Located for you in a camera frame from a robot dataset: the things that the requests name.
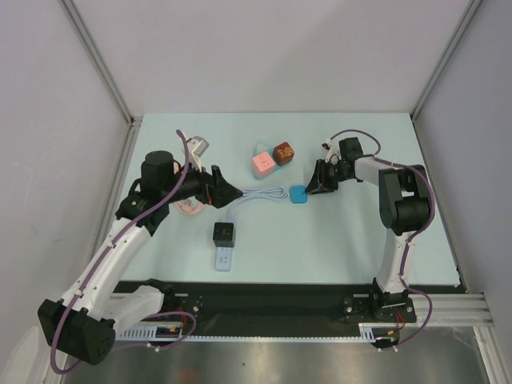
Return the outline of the pink cube socket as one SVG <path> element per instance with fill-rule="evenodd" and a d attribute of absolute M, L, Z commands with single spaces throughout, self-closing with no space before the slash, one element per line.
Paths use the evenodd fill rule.
<path fill-rule="evenodd" d="M 255 177 L 261 179 L 275 171 L 276 163 L 268 152 L 262 152 L 252 158 L 251 166 Z"/>

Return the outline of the light blue power strip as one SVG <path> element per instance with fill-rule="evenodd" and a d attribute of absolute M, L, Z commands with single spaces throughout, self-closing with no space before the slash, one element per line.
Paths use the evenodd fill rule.
<path fill-rule="evenodd" d="M 234 248 L 215 247 L 214 268 L 219 272 L 229 272 L 232 267 Z"/>

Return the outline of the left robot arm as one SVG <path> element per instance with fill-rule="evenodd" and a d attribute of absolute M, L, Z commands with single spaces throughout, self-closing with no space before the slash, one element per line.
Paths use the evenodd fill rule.
<path fill-rule="evenodd" d="M 196 198 L 220 209 L 242 196 L 229 184 L 218 166 L 196 169 L 189 160 L 176 170 L 171 153 L 153 151 L 145 156 L 141 176 L 122 200 L 110 232 L 81 276 L 56 301 L 38 308 L 50 364 L 58 374 L 56 353 L 97 365 L 111 351 L 116 336 L 141 320 L 155 315 L 161 320 L 184 318 L 178 311 L 174 287 L 149 279 L 115 305 L 108 301 L 136 254 L 153 237 L 170 212 L 170 204 Z"/>

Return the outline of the black cube socket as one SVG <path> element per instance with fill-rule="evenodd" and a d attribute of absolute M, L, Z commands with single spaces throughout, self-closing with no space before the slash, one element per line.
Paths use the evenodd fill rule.
<path fill-rule="evenodd" d="M 233 222 L 216 222 L 214 224 L 213 242 L 218 248 L 234 248 L 235 226 Z"/>

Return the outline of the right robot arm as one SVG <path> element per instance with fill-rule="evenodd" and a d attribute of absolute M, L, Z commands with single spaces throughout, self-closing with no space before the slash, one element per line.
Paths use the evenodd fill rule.
<path fill-rule="evenodd" d="M 345 297 L 344 319 L 354 322 L 415 322 L 409 264 L 417 237 L 435 216 L 435 201 L 423 166 L 405 166 L 364 154 L 356 137 L 323 144 L 306 194 L 335 192 L 342 182 L 368 182 L 378 188 L 379 216 L 386 228 L 382 264 L 363 298 Z"/>

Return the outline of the teal triangular power strip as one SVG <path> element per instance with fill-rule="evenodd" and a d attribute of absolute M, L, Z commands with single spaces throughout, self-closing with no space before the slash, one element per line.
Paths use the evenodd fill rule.
<path fill-rule="evenodd" d="M 274 147 L 259 143 L 254 148 L 251 169 L 256 179 L 263 179 L 290 165 L 294 156 L 294 149 L 288 142 L 281 142 Z"/>

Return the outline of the blue plug adapter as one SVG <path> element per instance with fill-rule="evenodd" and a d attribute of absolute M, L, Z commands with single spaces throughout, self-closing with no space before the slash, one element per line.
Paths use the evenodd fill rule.
<path fill-rule="evenodd" d="M 300 205 L 308 201 L 306 187 L 304 185 L 294 185 L 289 188 L 289 196 L 292 204 Z"/>

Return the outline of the dark red cube socket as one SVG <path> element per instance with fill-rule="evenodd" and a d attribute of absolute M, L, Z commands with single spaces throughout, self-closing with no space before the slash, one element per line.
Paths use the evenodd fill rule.
<path fill-rule="evenodd" d="M 272 158 L 278 166 L 284 166 L 290 163 L 294 158 L 294 149 L 288 142 L 283 142 L 273 148 Z"/>

